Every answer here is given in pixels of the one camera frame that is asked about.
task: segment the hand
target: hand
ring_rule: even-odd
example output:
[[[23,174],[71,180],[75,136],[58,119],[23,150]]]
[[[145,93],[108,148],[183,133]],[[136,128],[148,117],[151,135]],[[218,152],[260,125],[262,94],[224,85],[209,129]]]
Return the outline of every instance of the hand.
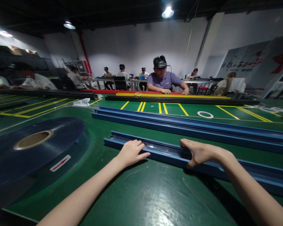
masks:
[[[190,94],[190,89],[185,89],[183,92],[182,92],[183,95],[189,95]]]
[[[161,89],[160,92],[162,94],[171,94],[172,93],[171,90],[169,90],[169,89]]]
[[[124,168],[126,168],[150,155],[149,152],[139,155],[139,152],[144,147],[145,145],[141,141],[128,141],[124,144],[123,148],[115,158],[122,163]]]
[[[210,145],[204,144],[196,141],[191,141],[188,139],[181,139],[180,146],[183,148],[188,148],[193,155],[190,162],[187,163],[187,168],[192,168],[198,164],[205,163],[210,160],[218,159],[218,155],[227,150]]]

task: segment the white ring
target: white ring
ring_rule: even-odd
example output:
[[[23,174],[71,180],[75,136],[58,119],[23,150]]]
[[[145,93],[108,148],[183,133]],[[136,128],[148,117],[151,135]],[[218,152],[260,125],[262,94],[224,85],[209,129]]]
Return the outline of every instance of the white ring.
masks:
[[[279,111],[271,109],[271,108],[260,108],[260,110],[266,111],[266,112],[269,112],[269,113],[279,113]]]
[[[272,107],[272,108],[270,108],[270,109],[278,110],[279,112],[283,112],[283,108]]]
[[[201,115],[201,113],[205,113],[205,114],[208,114],[210,116],[203,116],[203,115]],[[205,112],[205,111],[199,111],[199,112],[197,112],[197,114],[199,116],[203,117],[203,118],[213,118],[214,117],[211,113],[208,113],[208,112]]]

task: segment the ceiling light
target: ceiling light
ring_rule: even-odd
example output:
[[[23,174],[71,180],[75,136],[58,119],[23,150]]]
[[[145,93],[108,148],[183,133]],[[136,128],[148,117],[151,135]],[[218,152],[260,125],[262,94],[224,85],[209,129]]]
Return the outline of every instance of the ceiling light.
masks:
[[[171,9],[170,6],[168,6],[168,7],[166,8],[166,10],[163,12],[163,14],[161,14],[161,16],[162,16],[163,18],[170,18],[170,17],[173,16],[173,15],[174,15],[174,11]]]
[[[65,21],[64,27],[74,30],[75,26],[73,26],[69,21]]]
[[[0,31],[0,35],[3,35],[5,37],[12,37],[12,35],[7,33],[6,31]]]

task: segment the ceiling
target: ceiling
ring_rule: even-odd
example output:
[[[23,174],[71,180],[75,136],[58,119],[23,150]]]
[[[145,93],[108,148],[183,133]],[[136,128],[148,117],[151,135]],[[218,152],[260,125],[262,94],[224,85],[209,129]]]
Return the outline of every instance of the ceiling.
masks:
[[[174,16],[190,22],[197,0],[0,0],[0,27],[37,37],[65,32],[64,21],[70,20],[77,30],[165,20],[161,17],[166,6],[172,5]],[[251,13],[255,10],[282,8],[283,0],[199,0],[197,17],[210,20],[215,13]]]

